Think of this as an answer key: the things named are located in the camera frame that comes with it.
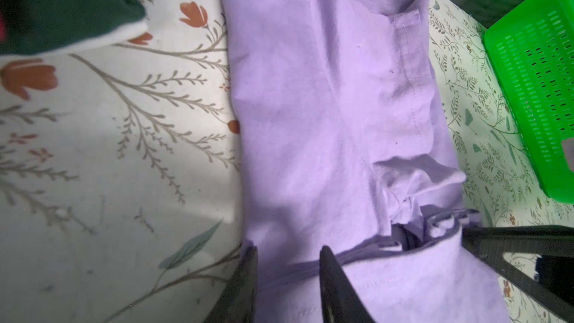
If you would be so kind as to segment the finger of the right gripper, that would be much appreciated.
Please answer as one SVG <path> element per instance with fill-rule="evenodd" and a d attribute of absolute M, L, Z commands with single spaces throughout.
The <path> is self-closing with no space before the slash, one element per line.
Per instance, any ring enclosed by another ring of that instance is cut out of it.
<path fill-rule="evenodd" d="M 463 229 L 463 247 L 497 274 L 564 321 L 573 320 L 573 294 L 555 294 L 504 259 L 505 254 L 573 258 L 573 228 L 480 227 Z"/>

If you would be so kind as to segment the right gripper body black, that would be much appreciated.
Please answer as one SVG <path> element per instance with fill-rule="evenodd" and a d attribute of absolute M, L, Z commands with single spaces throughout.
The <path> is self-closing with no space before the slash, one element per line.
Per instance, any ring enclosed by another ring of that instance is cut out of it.
<path fill-rule="evenodd" d="M 573 258 L 542 256 L 535 265 L 536 281 L 555 294 L 573 294 Z"/>

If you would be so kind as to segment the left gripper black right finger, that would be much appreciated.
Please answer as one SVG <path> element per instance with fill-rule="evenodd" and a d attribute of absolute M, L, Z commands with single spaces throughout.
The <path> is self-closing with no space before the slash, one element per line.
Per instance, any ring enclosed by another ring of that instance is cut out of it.
<path fill-rule="evenodd" d="M 374 322 L 327 245 L 320 252 L 319 281 L 325 323 Z"/>

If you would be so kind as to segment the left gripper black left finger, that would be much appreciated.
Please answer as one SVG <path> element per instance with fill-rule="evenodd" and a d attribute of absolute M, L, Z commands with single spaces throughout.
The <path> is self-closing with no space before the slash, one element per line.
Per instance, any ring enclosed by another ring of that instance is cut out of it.
<path fill-rule="evenodd" d="M 249 247 L 205 323 L 251 323 L 256 312 L 258 250 Z"/>

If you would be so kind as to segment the purple t shirt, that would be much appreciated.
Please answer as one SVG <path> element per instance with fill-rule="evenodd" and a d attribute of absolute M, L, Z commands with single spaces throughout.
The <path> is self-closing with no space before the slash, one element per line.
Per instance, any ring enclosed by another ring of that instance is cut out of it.
<path fill-rule="evenodd" d="M 320 322 L 328 246 L 376 322 L 507 322 L 429 58 L 429 0 L 223 0 L 257 322 Z"/>

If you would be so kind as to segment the green plastic basket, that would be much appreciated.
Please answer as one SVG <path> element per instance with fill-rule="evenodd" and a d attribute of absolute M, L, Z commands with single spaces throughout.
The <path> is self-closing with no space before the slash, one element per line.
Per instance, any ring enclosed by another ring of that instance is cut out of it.
<path fill-rule="evenodd" d="M 573 203 L 573 0 L 524 0 L 484 46 L 541 189 Z"/>

